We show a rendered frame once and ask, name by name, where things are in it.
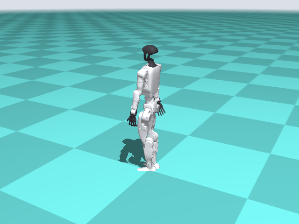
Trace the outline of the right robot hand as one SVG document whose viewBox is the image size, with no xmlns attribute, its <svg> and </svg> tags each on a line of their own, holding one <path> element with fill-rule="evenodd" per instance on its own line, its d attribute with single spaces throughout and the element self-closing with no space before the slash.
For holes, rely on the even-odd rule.
<svg viewBox="0 0 299 224">
<path fill-rule="evenodd" d="M 155 99 L 154 99 L 154 100 L 155 100 Z M 159 99 L 159 100 L 160 100 L 160 99 Z M 165 111 L 164 111 L 163 105 L 162 105 L 160 102 L 161 102 L 161 101 L 157 102 L 157 104 L 160 105 L 159 112 L 160 112 L 160 115 L 161 115 L 161 112 L 162 112 L 162 114 L 164 114 Z M 162 109 L 163 109 L 164 113 L 163 113 Z M 161 111 L 160 111 L 160 110 L 161 110 Z M 158 112 L 158 115 L 159 115 L 159 112 Z"/>
</svg>

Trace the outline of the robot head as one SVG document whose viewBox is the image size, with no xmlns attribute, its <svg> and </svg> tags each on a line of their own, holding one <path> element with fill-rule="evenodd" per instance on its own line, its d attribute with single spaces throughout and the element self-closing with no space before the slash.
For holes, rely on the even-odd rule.
<svg viewBox="0 0 299 224">
<path fill-rule="evenodd" d="M 150 58 L 150 55 L 153 55 L 155 53 L 158 52 L 158 49 L 156 46 L 154 45 L 146 45 L 143 47 L 143 52 L 144 52 L 144 60 L 148 61 L 149 63 L 149 67 L 156 67 L 157 65 L 154 63 L 154 60 L 152 58 Z M 147 58 L 146 58 L 146 54 L 148 54 Z"/>
</svg>

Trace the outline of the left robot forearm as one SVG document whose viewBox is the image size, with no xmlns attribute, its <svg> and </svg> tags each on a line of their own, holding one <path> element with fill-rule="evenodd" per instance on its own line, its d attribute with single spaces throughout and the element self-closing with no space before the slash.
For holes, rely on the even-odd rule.
<svg viewBox="0 0 299 224">
<path fill-rule="evenodd" d="M 134 91 L 133 92 L 133 102 L 132 102 L 132 105 L 131 105 L 131 114 L 135 115 L 135 112 L 138 108 L 138 104 L 139 104 L 139 101 L 140 101 L 140 98 L 139 98 L 139 92 L 138 91 Z"/>
</svg>

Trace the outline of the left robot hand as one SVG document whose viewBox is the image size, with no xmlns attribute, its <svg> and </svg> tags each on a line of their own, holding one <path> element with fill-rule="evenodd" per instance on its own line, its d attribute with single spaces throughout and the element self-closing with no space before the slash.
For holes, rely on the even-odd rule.
<svg viewBox="0 0 299 224">
<path fill-rule="evenodd" d="M 137 110 L 135 112 L 135 115 L 130 114 L 130 117 L 127 119 L 127 121 L 129 120 L 129 125 L 131 125 L 131 126 L 137 126 L 136 125 L 136 115 L 137 115 Z"/>
</svg>

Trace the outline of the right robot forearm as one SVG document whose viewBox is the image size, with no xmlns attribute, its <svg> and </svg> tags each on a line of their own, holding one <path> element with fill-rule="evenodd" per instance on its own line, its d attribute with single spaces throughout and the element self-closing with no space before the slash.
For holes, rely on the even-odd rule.
<svg viewBox="0 0 299 224">
<path fill-rule="evenodd" d="M 154 97 L 154 99 L 155 99 L 157 102 L 160 101 L 160 100 L 159 100 L 159 87 L 158 87 L 158 90 L 157 90 L 157 94 L 154 95 L 153 97 Z"/>
</svg>

